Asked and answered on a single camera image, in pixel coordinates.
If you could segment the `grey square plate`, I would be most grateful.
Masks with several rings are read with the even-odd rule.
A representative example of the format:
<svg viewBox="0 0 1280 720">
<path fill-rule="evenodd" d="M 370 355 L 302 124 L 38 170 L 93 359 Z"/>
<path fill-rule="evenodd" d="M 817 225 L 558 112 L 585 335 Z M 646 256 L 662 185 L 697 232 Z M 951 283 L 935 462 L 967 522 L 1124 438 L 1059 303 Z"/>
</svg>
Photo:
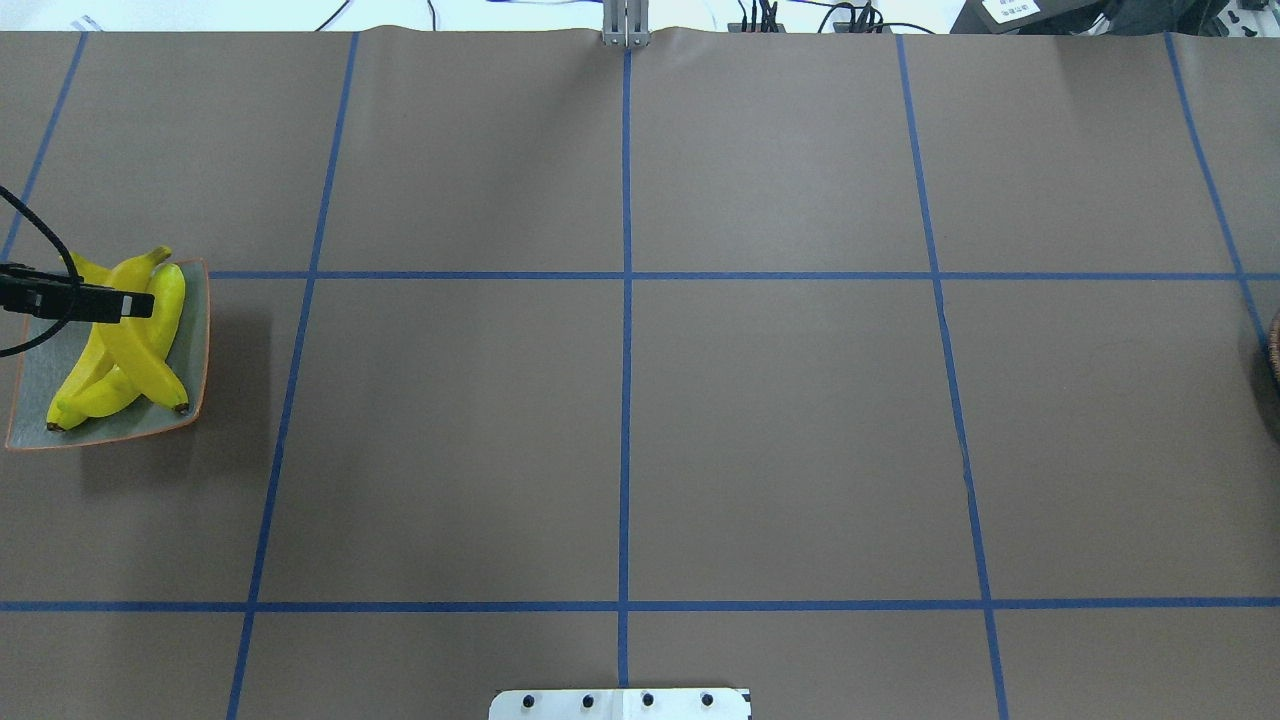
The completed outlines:
<svg viewBox="0 0 1280 720">
<path fill-rule="evenodd" d="M 202 258 L 180 260 L 177 265 L 184 273 L 186 301 L 166 361 L 188 391 L 189 411 L 174 414 L 140 397 L 115 415 L 88 419 L 65 432 L 49 430 L 50 401 L 90 336 L 87 324 L 72 323 L 49 342 L 18 357 L 12 409 L 3 433 L 5 448 L 44 451 L 109 445 L 175 430 L 200 418 L 210 357 L 209 265 Z"/>
</svg>

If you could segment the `brown wicker basket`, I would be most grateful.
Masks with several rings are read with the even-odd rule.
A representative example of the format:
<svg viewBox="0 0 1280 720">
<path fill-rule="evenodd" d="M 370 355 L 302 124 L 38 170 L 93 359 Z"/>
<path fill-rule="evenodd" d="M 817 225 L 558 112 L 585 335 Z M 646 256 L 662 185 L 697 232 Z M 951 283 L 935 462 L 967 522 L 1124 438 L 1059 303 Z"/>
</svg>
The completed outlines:
<svg viewBox="0 0 1280 720">
<path fill-rule="evenodd" d="M 1279 392 L 1280 384 L 1280 311 L 1276 311 L 1268 323 L 1266 332 L 1265 356 L 1268 372 Z"/>
</svg>

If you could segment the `black box white label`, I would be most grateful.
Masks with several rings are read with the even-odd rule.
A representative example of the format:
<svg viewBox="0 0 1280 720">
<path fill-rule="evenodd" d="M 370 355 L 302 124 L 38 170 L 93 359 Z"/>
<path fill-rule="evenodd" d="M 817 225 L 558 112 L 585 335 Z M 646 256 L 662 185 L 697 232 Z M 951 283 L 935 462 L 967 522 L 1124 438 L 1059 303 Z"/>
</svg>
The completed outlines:
<svg viewBox="0 0 1280 720">
<path fill-rule="evenodd" d="M 965 1 L 951 35 L 1070 35 L 1091 28 L 1107 1 Z"/>
</svg>

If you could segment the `aluminium frame post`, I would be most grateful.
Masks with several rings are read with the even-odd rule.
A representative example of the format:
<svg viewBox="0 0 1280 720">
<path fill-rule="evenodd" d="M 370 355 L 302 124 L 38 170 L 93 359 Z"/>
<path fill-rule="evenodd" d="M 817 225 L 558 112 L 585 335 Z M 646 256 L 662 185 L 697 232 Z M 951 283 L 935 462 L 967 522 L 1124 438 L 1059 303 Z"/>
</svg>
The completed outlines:
<svg viewBox="0 0 1280 720">
<path fill-rule="evenodd" d="M 607 47 L 640 49 L 649 45 L 650 5 L 648 0 L 603 0 L 602 42 Z"/>
</svg>

